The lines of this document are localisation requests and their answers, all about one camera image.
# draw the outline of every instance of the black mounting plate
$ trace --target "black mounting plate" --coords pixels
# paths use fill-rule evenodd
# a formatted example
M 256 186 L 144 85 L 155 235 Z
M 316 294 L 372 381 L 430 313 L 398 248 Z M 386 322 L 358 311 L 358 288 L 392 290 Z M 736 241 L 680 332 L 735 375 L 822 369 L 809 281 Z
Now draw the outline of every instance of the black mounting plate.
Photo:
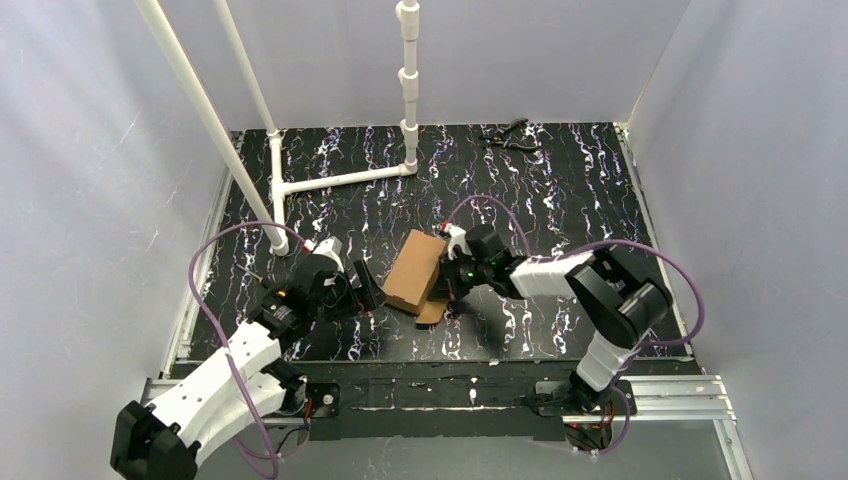
M 562 381 L 543 381 L 536 382 L 534 387 L 534 391 L 537 395 L 539 394 L 550 394 L 557 390 L 559 387 L 563 386 L 568 382 Z M 633 386 L 630 385 L 630 382 L 627 380 L 619 380 L 616 383 L 618 389 L 624 392 L 624 395 L 627 397 L 627 403 L 630 404 L 630 415 L 636 414 L 636 399 L 633 396 Z M 611 395 L 613 404 L 615 405 L 616 412 L 619 414 L 624 414 L 624 405 L 621 403 L 621 398 L 618 395 Z M 563 415 L 583 415 L 584 412 L 580 412 L 574 409 L 564 408 L 561 405 L 544 405 L 539 407 L 539 415 L 542 417 L 561 417 Z
M 306 397 L 312 399 L 309 418 L 335 418 L 339 416 L 339 398 L 341 389 L 338 383 L 307 383 Z M 324 398 L 332 402 L 324 403 Z

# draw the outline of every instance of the cardboard box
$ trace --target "cardboard box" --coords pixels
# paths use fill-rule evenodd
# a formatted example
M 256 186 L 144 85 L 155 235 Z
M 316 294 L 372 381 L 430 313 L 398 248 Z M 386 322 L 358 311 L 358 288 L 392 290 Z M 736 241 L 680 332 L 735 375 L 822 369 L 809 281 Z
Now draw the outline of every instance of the cardboard box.
M 447 242 L 444 239 L 427 235 L 420 230 L 411 230 L 383 285 L 386 303 L 404 312 L 418 315 L 416 323 L 439 323 L 447 308 L 447 302 L 428 301 L 427 294 L 436 283 L 439 257 L 446 248 Z

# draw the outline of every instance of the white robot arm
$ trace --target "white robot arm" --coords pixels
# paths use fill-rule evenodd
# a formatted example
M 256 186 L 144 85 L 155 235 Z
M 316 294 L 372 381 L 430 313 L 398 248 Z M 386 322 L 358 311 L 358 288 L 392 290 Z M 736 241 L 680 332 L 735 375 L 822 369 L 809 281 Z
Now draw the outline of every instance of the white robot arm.
M 129 480 L 193 478 L 224 442 L 253 422 L 233 362 L 260 415 L 298 411 L 306 378 L 281 356 L 305 337 L 315 321 L 334 321 L 371 311 L 385 301 L 365 262 L 354 262 L 359 287 L 339 258 L 341 243 L 318 244 L 285 284 L 267 294 L 229 338 L 182 382 L 142 406 L 130 402 L 118 414 L 110 463 Z
M 442 234 L 450 251 L 441 258 L 433 295 L 454 300 L 485 284 L 516 299 L 576 297 L 586 310 L 596 329 L 592 342 L 569 385 L 548 394 L 546 404 L 562 400 L 564 409 L 591 411 L 605 401 L 610 385 L 651 327 L 671 309 L 671 293 L 634 261 L 627 248 L 528 258 L 512 255 L 491 225 L 466 232 L 446 224 Z

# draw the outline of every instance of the purple cable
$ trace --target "purple cable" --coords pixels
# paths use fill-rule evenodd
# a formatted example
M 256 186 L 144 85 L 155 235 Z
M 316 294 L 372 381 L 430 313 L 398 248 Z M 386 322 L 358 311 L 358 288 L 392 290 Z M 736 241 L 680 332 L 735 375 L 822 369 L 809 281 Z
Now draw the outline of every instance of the purple cable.
M 609 444 L 607 448 L 603 448 L 601 450 L 597 450 L 598 454 L 601 453 L 610 453 L 615 450 L 616 447 L 621 445 L 621 442 L 624 441 L 625 435 L 627 435 L 627 431 L 630 430 L 630 402 L 627 401 L 627 396 L 624 395 L 624 392 L 619 390 L 615 385 L 610 386 L 610 391 L 618 394 L 621 397 L 622 403 L 624 403 L 624 426 L 621 427 L 621 433 L 613 440 L 612 443 Z
M 200 296 L 200 292 L 198 292 L 197 290 L 197 284 L 195 284 L 194 282 L 194 269 L 197 266 L 197 260 L 200 258 L 200 255 L 203 254 L 203 252 L 207 248 L 217 242 L 221 237 L 224 237 L 236 230 L 240 230 L 242 228 L 250 226 L 273 226 L 277 228 L 282 228 L 283 230 L 294 235 L 294 237 L 300 242 L 301 245 L 304 245 L 306 243 L 306 240 L 302 236 L 300 236 L 300 234 L 285 225 L 281 225 L 279 223 L 274 222 L 264 222 L 261 220 L 256 220 L 252 222 L 239 223 L 238 225 L 233 225 L 232 227 L 221 230 L 220 232 L 216 233 L 212 238 L 210 238 L 206 243 L 204 243 L 203 246 L 201 246 L 197 252 L 195 252 L 194 256 L 191 257 L 191 262 L 188 265 L 188 288 L 189 290 L 191 290 L 191 294 L 194 299 L 197 300 L 197 303 L 200 305 L 200 309 L 203 310 L 203 313 L 205 313 L 206 316 L 209 318 L 209 321 L 212 322 L 212 326 L 215 327 L 215 332 L 217 333 L 218 338 L 221 340 L 222 347 L 229 348 L 230 342 L 227 339 L 227 334 L 224 333 L 224 328 L 221 326 L 221 322 L 218 321 L 218 318 L 215 316 L 214 313 L 212 313 L 212 310 L 209 309 L 209 306 L 206 305 L 206 302 L 203 301 L 203 298 Z M 271 452 L 274 451 L 274 446 L 271 443 L 271 436 L 268 434 L 268 429 L 265 427 L 264 422 L 262 422 L 262 415 L 260 415 L 259 410 L 256 409 L 256 404 L 253 403 L 253 399 L 250 398 L 250 392 L 248 392 L 247 385 L 245 385 L 244 380 L 242 380 L 241 378 L 241 374 L 239 374 L 238 368 L 236 367 L 236 363 L 233 360 L 233 357 L 229 353 L 226 354 L 226 357 L 227 363 L 230 366 L 230 372 L 232 372 L 233 374 L 233 379 L 235 380 L 236 385 L 238 385 L 239 391 L 241 391 L 241 394 L 244 397 L 244 402 L 247 404 L 247 408 L 248 410 L 250 410 L 251 416 L 253 416 L 254 423 L 256 423 L 257 427 L 259 427 L 259 435 L 262 437 L 262 442 L 265 444 L 265 449 L 268 452 L 268 456 L 266 457 L 265 455 L 251 451 L 241 442 L 238 436 L 234 437 L 236 440 L 236 446 L 238 447 L 239 452 L 241 453 L 241 456 L 244 461 L 247 462 L 248 465 L 250 465 L 250 468 L 252 468 L 256 473 L 258 473 L 264 478 L 267 478 L 269 480 L 275 479 L 280 474 L 280 465 L 277 461 L 277 456 L 271 455 Z M 250 458 L 251 456 L 255 458 L 271 460 L 271 473 L 267 473 L 262 470 L 259 465 L 256 464 L 256 462 L 254 462 L 252 458 Z
M 597 250 L 597 249 L 600 249 L 600 248 L 611 247 L 613 245 L 620 245 L 622 247 L 635 248 L 637 250 L 642 250 L 643 252 L 647 252 L 647 253 L 649 253 L 649 254 L 651 254 L 651 255 L 659 258 L 659 259 L 662 259 L 663 261 L 665 261 L 666 263 L 671 265 L 672 268 L 677 270 L 677 273 L 679 273 L 680 276 L 683 277 L 684 280 L 686 280 L 686 283 L 689 284 L 689 288 L 692 289 L 692 294 L 695 296 L 695 303 L 697 303 L 697 305 L 698 305 L 698 316 L 695 319 L 695 325 L 692 327 L 692 330 L 690 330 L 686 335 L 684 335 L 683 337 L 681 337 L 679 339 L 676 339 L 676 340 L 661 340 L 661 341 L 658 341 L 658 342 L 642 342 L 642 343 L 640 343 L 636 347 L 636 349 L 634 349 L 633 354 L 630 356 L 630 358 L 628 358 L 627 361 L 624 362 L 624 365 L 622 365 L 620 371 L 613 377 L 612 381 L 610 382 L 610 390 L 615 392 L 616 394 L 618 394 L 618 396 L 621 397 L 622 401 L 624 402 L 624 427 L 621 429 L 621 433 L 618 435 L 618 437 L 616 437 L 615 441 L 613 441 L 607 448 L 597 450 L 598 454 L 609 453 L 614 448 L 618 447 L 621 444 L 621 442 L 624 440 L 625 435 L 627 435 L 627 431 L 630 429 L 630 403 L 628 403 L 628 401 L 627 401 L 627 396 L 624 395 L 624 393 L 621 390 L 619 390 L 618 387 L 615 386 L 615 383 L 621 377 L 622 373 L 624 373 L 624 371 L 627 370 L 627 367 L 630 366 L 630 364 L 633 362 L 633 359 L 636 358 L 636 355 L 639 353 L 639 351 L 642 350 L 645 347 L 677 347 L 677 346 L 685 345 L 686 343 L 691 341 L 692 338 L 694 338 L 695 335 L 698 334 L 698 332 L 701 331 L 701 328 L 703 328 L 703 326 L 704 326 L 704 317 L 706 315 L 706 311 L 705 311 L 705 307 L 704 307 L 704 296 L 701 293 L 701 289 L 695 283 L 695 279 L 692 278 L 692 275 L 688 271 L 686 271 L 686 269 L 683 268 L 682 265 L 677 263 L 677 261 L 674 260 L 673 258 L 671 258 L 668 255 L 666 255 L 665 253 L 657 250 L 656 248 L 649 247 L 649 246 L 643 245 L 641 243 L 633 242 L 633 241 L 630 241 L 630 240 L 620 240 L 620 239 L 601 240 L 601 241 L 598 241 L 598 242 L 590 243 L 588 245 L 584 245 L 582 247 L 575 248 L 574 250 L 571 250 L 571 251 L 564 253 L 562 255 L 558 255 L 556 257 L 537 257 L 533 260 L 536 261 L 537 263 L 554 262 L 554 261 L 557 261 L 557 260 L 562 260 L 562 259 L 565 259 L 565 258 L 574 257 L 574 256 L 580 255 L 582 253 L 594 251 L 594 250 Z
M 677 270 L 677 273 L 686 280 L 686 283 L 689 284 L 689 288 L 692 289 L 692 294 L 695 296 L 695 303 L 698 305 L 698 316 L 695 318 L 695 325 L 692 327 L 686 335 L 681 338 L 675 340 L 660 340 L 657 342 L 642 342 L 640 344 L 640 349 L 645 347 L 679 347 L 681 345 L 685 345 L 689 343 L 692 338 L 701 331 L 701 328 L 704 326 L 704 316 L 705 316 L 705 307 L 704 307 L 704 296 L 701 293 L 701 289 L 698 288 L 698 285 L 695 283 L 695 279 L 692 278 L 692 275 L 683 268 L 676 260 L 669 257 L 665 253 L 657 250 L 656 248 L 649 247 L 647 245 L 643 245 L 641 243 L 633 242 L 630 240 L 620 240 L 620 239 L 609 239 L 609 240 L 601 240 L 598 242 L 593 242 L 588 245 L 584 245 L 582 247 L 577 247 L 570 252 L 564 253 L 562 255 L 558 255 L 556 257 L 542 257 L 538 259 L 539 263 L 546 263 L 550 261 L 562 260 L 564 258 L 573 257 L 576 255 L 580 255 L 581 253 L 586 253 L 592 250 L 597 250 L 599 248 L 611 247 L 613 245 L 621 245 L 622 247 L 635 248 L 637 250 L 642 250 L 643 252 L 647 252 L 657 258 L 662 259 L 667 264 L 671 265 L 672 268 Z
M 530 242 L 527 241 L 527 234 L 525 234 L 524 230 L 521 229 L 521 225 L 518 224 L 518 219 L 515 218 L 515 214 L 512 213 L 512 210 L 510 210 L 509 207 L 504 205 L 503 202 L 501 202 L 500 200 L 498 200 L 497 198 L 495 198 L 491 195 L 485 195 L 485 194 L 471 195 L 470 197 L 466 198 L 465 200 L 457 203 L 456 206 L 453 207 L 453 211 L 450 213 L 450 215 L 448 215 L 448 219 L 445 220 L 445 223 L 450 223 L 450 221 L 453 220 L 453 217 L 456 216 L 456 212 L 458 212 L 459 209 L 463 205 L 470 202 L 471 200 L 476 200 L 476 199 L 489 200 L 492 203 L 494 203 L 495 205 L 501 207 L 501 209 L 503 209 L 503 211 L 506 212 L 506 214 L 509 216 L 509 220 L 512 222 L 512 225 L 515 227 L 515 231 L 518 232 L 519 238 L 521 238 L 521 244 L 524 246 L 524 254 L 530 255 Z

